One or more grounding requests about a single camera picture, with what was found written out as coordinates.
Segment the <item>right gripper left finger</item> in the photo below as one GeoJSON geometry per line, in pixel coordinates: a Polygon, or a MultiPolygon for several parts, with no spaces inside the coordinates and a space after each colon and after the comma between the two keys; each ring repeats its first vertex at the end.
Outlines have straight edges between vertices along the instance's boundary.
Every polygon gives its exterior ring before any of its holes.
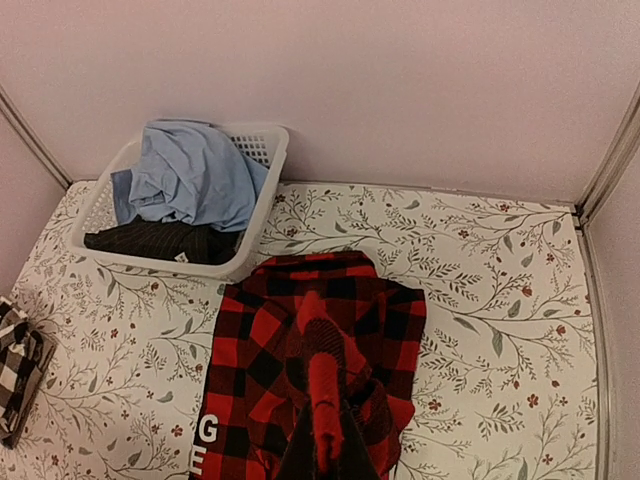
{"type": "Polygon", "coordinates": [[[293,434],[279,468],[280,480],[319,479],[315,458],[316,445],[313,433],[311,406],[307,403],[299,412],[293,434]]]}

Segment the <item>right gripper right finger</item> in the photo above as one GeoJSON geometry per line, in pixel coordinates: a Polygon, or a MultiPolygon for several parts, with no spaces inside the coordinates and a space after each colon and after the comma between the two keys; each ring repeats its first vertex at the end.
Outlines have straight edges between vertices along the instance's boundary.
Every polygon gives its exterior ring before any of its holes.
{"type": "Polygon", "coordinates": [[[337,460],[341,480],[380,480],[345,395],[340,397],[342,443],[337,460]]]}

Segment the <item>red black plaid shirt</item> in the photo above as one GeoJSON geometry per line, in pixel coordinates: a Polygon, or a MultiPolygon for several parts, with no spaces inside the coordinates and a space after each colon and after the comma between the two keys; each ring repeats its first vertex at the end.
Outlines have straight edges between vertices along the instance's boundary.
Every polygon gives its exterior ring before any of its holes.
{"type": "Polygon", "coordinates": [[[342,477],[363,441],[379,479],[415,407],[424,292],[360,251],[279,256],[226,287],[189,465],[193,479],[274,479],[310,421],[304,477],[342,477]]]}

